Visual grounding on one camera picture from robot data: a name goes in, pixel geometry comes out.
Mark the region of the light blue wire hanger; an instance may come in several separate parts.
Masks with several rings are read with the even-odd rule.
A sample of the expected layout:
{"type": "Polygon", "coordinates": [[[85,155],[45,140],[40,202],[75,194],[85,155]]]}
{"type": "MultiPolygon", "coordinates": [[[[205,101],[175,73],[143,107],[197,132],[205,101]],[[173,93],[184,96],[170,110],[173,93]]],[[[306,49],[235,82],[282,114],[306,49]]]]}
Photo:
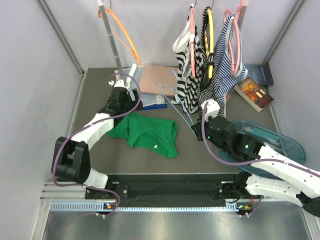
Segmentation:
{"type": "Polygon", "coordinates": [[[191,118],[186,106],[184,105],[183,101],[179,98],[178,94],[177,94],[177,90],[178,90],[178,76],[176,74],[176,72],[174,70],[170,70],[170,72],[172,72],[175,76],[175,87],[172,88],[168,85],[162,85],[160,82],[156,82],[156,86],[159,89],[160,93],[163,95],[163,97],[167,100],[170,101],[170,104],[172,105],[172,107],[176,110],[176,112],[180,115],[180,117],[185,121],[185,123],[188,125],[188,127],[192,130],[192,125],[194,124],[193,119],[191,118]],[[165,95],[163,89],[169,89],[172,92],[175,93],[175,95],[172,97],[172,100],[169,100],[169,98],[165,95]],[[182,113],[177,109],[176,105],[181,105],[182,106],[182,111],[185,115],[188,116],[190,122],[184,117],[184,115],[182,115],[182,113]]]}

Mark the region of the blue white striped tank top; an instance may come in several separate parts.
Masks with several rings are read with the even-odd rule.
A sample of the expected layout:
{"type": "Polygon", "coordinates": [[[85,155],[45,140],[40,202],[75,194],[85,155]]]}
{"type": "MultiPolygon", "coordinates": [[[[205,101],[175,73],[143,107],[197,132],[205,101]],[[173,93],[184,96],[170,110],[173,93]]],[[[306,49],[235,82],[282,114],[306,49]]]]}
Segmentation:
{"type": "Polygon", "coordinates": [[[226,22],[223,24],[223,28],[219,35],[219,38],[215,46],[215,67],[217,70],[217,96],[224,102],[227,93],[236,84],[245,80],[248,74],[241,55],[241,64],[236,76],[231,74],[231,61],[230,54],[227,47],[228,37],[232,37],[232,43],[235,44],[235,35],[233,33],[233,27],[231,26],[231,20],[234,18],[233,15],[229,15],[226,22]]]}

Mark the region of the teal transparent plastic basket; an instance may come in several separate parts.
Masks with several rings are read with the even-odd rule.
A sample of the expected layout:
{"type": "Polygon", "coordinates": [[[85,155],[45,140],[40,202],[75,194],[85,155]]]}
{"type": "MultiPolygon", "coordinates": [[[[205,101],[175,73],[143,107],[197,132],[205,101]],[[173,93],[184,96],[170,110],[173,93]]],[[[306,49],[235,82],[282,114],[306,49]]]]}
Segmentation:
{"type": "MultiPolygon", "coordinates": [[[[296,140],[249,120],[236,119],[232,122],[235,129],[239,133],[250,135],[252,137],[260,139],[279,154],[295,161],[300,165],[305,165],[306,152],[296,140]]],[[[219,153],[224,161],[230,163],[236,162],[226,152],[219,150],[219,153]]],[[[251,165],[237,166],[237,168],[241,169],[242,172],[248,172],[263,178],[279,179],[271,173],[259,168],[252,167],[251,165]]]]}

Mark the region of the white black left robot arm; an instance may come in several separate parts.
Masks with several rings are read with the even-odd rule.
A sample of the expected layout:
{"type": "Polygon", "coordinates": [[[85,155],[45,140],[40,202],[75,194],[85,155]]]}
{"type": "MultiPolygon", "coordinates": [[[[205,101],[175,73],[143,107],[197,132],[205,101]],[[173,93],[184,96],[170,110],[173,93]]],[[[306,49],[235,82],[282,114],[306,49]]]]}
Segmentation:
{"type": "Polygon", "coordinates": [[[57,178],[69,182],[67,186],[83,185],[96,188],[102,198],[109,198],[114,191],[108,176],[91,167],[90,150],[103,135],[120,123],[123,117],[142,107],[141,90],[132,90],[134,99],[125,87],[114,87],[104,107],[84,127],[69,137],[59,137],[55,142],[51,167],[52,181],[57,178]]]}

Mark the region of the grey rack pole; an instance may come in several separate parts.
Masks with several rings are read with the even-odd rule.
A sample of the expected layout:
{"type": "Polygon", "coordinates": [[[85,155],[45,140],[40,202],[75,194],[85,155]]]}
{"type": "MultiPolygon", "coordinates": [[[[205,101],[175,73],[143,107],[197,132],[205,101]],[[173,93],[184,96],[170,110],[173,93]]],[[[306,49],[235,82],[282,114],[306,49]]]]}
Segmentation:
{"type": "Polygon", "coordinates": [[[237,20],[237,25],[238,25],[239,31],[241,31],[241,29],[242,29],[243,22],[245,19],[245,14],[246,14],[249,2],[250,2],[250,0],[242,0],[240,3],[241,9],[239,11],[239,16],[238,16],[238,20],[237,20]]]}
{"type": "Polygon", "coordinates": [[[105,26],[105,29],[106,29],[106,32],[107,32],[107,35],[108,35],[109,43],[110,43],[110,46],[111,46],[111,49],[112,49],[112,53],[113,53],[113,57],[114,57],[116,66],[118,68],[119,73],[123,74],[124,71],[123,71],[122,63],[121,63],[121,60],[120,60],[120,57],[119,57],[119,53],[118,53],[118,50],[117,50],[117,47],[116,47],[116,43],[115,43],[115,40],[114,40],[114,37],[113,37],[113,33],[112,33],[112,30],[111,30],[109,19],[108,19],[107,13],[106,13],[104,1],[103,0],[97,0],[97,4],[98,4],[99,10],[100,10],[100,13],[102,15],[102,20],[103,20],[103,23],[104,23],[104,26],[105,26]]]}

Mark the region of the dark blue book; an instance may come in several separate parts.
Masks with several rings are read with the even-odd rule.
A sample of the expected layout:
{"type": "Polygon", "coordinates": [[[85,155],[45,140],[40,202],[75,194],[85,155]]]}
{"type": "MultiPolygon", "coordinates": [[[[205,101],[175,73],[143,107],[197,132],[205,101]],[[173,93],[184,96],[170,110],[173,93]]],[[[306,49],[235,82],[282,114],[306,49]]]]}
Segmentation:
{"type": "Polygon", "coordinates": [[[262,86],[273,85],[274,80],[269,64],[246,64],[247,77],[262,86]]]}

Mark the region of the grey rack pole right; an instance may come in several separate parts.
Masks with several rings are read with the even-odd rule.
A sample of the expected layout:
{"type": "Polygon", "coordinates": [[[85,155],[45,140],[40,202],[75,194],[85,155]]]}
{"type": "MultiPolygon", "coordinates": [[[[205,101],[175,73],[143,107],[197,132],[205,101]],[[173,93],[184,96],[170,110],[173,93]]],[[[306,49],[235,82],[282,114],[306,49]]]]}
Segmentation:
{"type": "Polygon", "coordinates": [[[241,9],[239,11],[239,16],[238,16],[238,20],[237,20],[237,25],[238,25],[239,31],[241,31],[241,29],[242,29],[243,22],[245,19],[245,14],[246,14],[249,2],[250,2],[250,0],[242,0],[240,3],[241,9]]]}

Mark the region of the blue white folder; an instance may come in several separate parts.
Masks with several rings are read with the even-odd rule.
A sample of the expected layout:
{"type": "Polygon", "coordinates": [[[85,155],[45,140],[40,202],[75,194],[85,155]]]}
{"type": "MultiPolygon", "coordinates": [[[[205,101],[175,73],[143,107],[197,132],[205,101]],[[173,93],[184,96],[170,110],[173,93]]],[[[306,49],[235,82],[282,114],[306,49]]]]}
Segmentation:
{"type": "Polygon", "coordinates": [[[134,77],[139,83],[141,90],[141,101],[144,110],[163,109],[167,107],[165,98],[157,88],[160,81],[162,66],[145,64],[138,66],[134,77]]]}

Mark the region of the green tank top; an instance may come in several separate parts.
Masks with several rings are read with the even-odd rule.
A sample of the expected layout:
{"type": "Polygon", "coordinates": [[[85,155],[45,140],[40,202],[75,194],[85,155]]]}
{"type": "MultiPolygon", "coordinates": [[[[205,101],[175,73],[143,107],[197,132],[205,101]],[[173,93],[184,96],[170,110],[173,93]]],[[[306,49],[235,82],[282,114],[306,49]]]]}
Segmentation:
{"type": "Polygon", "coordinates": [[[110,138],[126,139],[131,148],[146,148],[168,159],[178,156],[176,137],[178,124],[174,120],[128,114],[112,130],[110,138]]]}

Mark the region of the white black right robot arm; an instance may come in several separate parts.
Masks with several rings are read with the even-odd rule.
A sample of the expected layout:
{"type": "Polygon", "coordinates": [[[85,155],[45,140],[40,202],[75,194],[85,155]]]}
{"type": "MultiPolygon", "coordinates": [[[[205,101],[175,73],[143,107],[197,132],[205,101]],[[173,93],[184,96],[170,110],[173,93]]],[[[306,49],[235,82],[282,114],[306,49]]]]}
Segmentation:
{"type": "Polygon", "coordinates": [[[240,172],[232,184],[223,187],[223,196],[245,198],[271,197],[301,207],[309,214],[320,215],[320,173],[309,169],[280,154],[261,139],[236,130],[231,121],[223,117],[210,117],[191,126],[197,140],[212,143],[232,159],[221,163],[231,166],[250,166],[275,178],[258,176],[252,172],[240,172]]]}

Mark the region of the wide black white striped top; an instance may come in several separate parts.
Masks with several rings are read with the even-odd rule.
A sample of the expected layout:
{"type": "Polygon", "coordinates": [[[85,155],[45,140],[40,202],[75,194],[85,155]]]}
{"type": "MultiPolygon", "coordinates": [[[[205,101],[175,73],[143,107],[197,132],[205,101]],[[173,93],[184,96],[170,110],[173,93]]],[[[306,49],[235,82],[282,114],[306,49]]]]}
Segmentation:
{"type": "Polygon", "coordinates": [[[189,114],[198,112],[198,86],[205,66],[205,53],[198,32],[194,31],[195,76],[192,75],[190,50],[190,23],[187,22],[183,31],[175,40],[172,50],[178,62],[177,95],[189,114]]]}

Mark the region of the pink hanger right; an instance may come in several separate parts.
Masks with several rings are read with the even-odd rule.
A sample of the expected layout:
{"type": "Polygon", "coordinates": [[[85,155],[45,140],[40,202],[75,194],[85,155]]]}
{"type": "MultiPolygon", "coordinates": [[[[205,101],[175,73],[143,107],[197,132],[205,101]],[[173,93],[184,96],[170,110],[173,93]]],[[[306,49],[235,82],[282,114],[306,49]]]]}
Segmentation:
{"type": "Polygon", "coordinates": [[[238,23],[238,20],[246,6],[246,1],[241,0],[239,5],[236,7],[235,12],[233,12],[231,9],[226,9],[223,15],[224,24],[229,16],[234,15],[234,18],[230,22],[235,35],[235,44],[233,44],[232,37],[229,36],[227,38],[227,49],[230,56],[230,70],[233,76],[236,76],[242,62],[242,39],[240,33],[242,22],[238,23]]]}

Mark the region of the white rack base foot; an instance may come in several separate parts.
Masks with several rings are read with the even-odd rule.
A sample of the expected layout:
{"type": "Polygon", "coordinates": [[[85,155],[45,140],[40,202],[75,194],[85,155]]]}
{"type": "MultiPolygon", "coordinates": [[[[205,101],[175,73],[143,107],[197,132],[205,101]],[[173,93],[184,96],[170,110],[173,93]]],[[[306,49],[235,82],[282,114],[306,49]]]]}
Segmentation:
{"type": "Polygon", "coordinates": [[[131,79],[132,77],[134,76],[135,72],[136,72],[136,69],[137,69],[137,65],[134,63],[132,64],[128,74],[127,74],[127,77],[126,77],[126,87],[129,87],[130,86],[130,83],[131,83],[131,79]]]}

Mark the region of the grey rack pole left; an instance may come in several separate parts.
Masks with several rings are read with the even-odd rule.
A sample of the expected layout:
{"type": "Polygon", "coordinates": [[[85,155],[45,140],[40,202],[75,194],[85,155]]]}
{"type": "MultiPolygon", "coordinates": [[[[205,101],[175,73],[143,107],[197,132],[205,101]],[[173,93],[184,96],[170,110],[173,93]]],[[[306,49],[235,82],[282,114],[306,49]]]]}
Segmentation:
{"type": "Polygon", "coordinates": [[[113,57],[114,57],[116,66],[118,68],[119,73],[123,74],[124,71],[123,71],[122,63],[121,63],[121,60],[120,60],[120,57],[119,57],[119,53],[118,53],[118,50],[117,50],[117,47],[116,47],[116,43],[115,43],[115,40],[114,40],[114,37],[113,37],[113,33],[112,33],[112,30],[111,30],[109,19],[108,19],[107,13],[106,13],[104,1],[103,0],[97,0],[97,4],[98,4],[99,10],[100,10],[100,13],[102,15],[102,20],[103,20],[103,23],[104,23],[104,26],[105,26],[105,29],[106,29],[106,32],[107,32],[107,35],[108,35],[109,43],[110,43],[110,46],[111,46],[111,49],[112,49],[112,53],[113,53],[113,57]]]}

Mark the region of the pink brown notebook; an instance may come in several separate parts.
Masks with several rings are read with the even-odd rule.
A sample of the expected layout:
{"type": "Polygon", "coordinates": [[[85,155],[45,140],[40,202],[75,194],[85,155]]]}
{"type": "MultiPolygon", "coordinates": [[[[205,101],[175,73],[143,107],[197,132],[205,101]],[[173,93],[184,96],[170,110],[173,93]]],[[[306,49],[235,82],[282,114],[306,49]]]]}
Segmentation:
{"type": "Polygon", "coordinates": [[[140,77],[139,87],[142,93],[173,97],[176,94],[177,67],[145,64],[140,77]]]}

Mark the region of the pink hanger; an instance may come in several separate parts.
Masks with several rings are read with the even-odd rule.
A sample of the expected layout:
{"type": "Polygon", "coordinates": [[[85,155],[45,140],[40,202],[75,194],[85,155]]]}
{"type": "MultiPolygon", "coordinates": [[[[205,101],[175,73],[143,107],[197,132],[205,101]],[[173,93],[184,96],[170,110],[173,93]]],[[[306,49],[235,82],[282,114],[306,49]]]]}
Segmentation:
{"type": "Polygon", "coordinates": [[[190,9],[190,35],[189,35],[189,49],[190,49],[190,64],[191,74],[193,77],[196,76],[196,60],[195,60],[195,6],[196,1],[191,5],[190,9]]]}
{"type": "Polygon", "coordinates": [[[236,76],[242,62],[242,39],[240,33],[242,22],[238,23],[238,20],[246,6],[246,1],[241,0],[239,5],[236,7],[235,12],[233,12],[231,9],[226,9],[223,15],[224,24],[229,16],[234,15],[234,18],[230,22],[235,35],[235,44],[233,44],[232,37],[229,36],[227,38],[227,49],[230,56],[230,70],[233,76],[236,76]]]}

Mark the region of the thin black white striped top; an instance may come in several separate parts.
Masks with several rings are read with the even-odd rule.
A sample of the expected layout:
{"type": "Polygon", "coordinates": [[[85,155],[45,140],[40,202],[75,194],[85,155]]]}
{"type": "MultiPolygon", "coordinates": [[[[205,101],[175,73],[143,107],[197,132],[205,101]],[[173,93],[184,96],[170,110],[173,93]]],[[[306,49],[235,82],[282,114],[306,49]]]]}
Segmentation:
{"type": "Polygon", "coordinates": [[[198,85],[198,93],[197,93],[197,99],[198,99],[198,111],[197,111],[197,120],[199,121],[202,117],[203,109],[201,108],[201,104],[204,101],[213,99],[215,100],[220,109],[218,111],[218,116],[220,117],[226,117],[226,108],[225,104],[222,103],[222,101],[218,97],[218,79],[217,79],[217,70],[216,70],[216,63],[215,63],[215,55],[213,54],[212,60],[208,60],[209,57],[206,53],[206,47],[201,46],[202,50],[202,57],[203,57],[203,66],[201,67],[202,74],[201,79],[198,85]],[[213,63],[213,73],[212,77],[208,77],[208,66],[209,64],[213,63]]]}

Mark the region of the pink hanger left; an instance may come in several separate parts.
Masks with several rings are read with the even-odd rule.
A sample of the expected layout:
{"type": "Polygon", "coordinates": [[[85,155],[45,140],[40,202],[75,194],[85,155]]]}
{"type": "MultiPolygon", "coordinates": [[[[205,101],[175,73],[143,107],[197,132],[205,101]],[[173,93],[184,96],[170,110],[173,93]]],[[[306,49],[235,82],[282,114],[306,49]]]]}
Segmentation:
{"type": "Polygon", "coordinates": [[[193,77],[196,76],[196,60],[195,60],[195,6],[196,1],[191,5],[190,9],[190,35],[189,35],[189,49],[190,49],[190,64],[191,74],[193,77]]]}

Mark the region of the orange plastic hanger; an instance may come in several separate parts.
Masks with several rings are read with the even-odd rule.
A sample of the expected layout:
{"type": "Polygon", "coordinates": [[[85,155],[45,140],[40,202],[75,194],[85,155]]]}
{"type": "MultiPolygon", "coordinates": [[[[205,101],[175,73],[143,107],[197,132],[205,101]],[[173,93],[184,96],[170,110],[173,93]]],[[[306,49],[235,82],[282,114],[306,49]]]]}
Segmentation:
{"type": "MultiPolygon", "coordinates": [[[[108,16],[110,16],[115,23],[117,24],[117,26],[119,27],[119,29],[122,32],[122,35],[125,37],[126,42],[128,43],[128,45],[126,44],[125,41],[123,41],[121,39],[121,37],[111,28],[112,34],[113,34],[113,38],[116,37],[118,39],[118,41],[124,46],[124,48],[131,54],[131,56],[136,60],[136,63],[139,67],[142,67],[143,64],[141,62],[141,58],[140,55],[137,51],[137,48],[132,40],[132,38],[130,37],[127,29],[125,28],[125,26],[123,25],[123,23],[120,21],[120,19],[117,17],[117,15],[113,12],[113,10],[111,8],[105,7],[106,10],[106,14],[107,14],[107,18],[108,16]]],[[[100,10],[98,8],[98,18],[100,18],[102,21],[102,14],[100,13],[100,10]]]]}

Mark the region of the orange cover book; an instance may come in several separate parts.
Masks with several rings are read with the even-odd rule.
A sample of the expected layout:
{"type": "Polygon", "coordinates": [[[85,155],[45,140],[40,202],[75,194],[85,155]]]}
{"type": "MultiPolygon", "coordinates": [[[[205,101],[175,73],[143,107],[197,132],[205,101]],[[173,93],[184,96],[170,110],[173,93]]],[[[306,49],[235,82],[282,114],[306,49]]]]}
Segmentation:
{"type": "Polygon", "coordinates": [[[274,100],[261,85],[250,77],[236,84],[233,89],[257,112],[261,112],[274,100]]]}

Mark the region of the yellow black hanger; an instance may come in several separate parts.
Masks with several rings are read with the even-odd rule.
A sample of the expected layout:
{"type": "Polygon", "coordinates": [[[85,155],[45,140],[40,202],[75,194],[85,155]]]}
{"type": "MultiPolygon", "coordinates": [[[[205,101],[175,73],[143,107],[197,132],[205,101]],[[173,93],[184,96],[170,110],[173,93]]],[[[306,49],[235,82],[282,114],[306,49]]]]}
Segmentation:
{"type": "Polygon", "coordinates": [[[202,30],[201,30],[202,48],[205,53],[205,61],[207,68],[207,78],[213,78],[214,70],[214,24],[212,8],[207,6],[202,14],[202,30]]]}

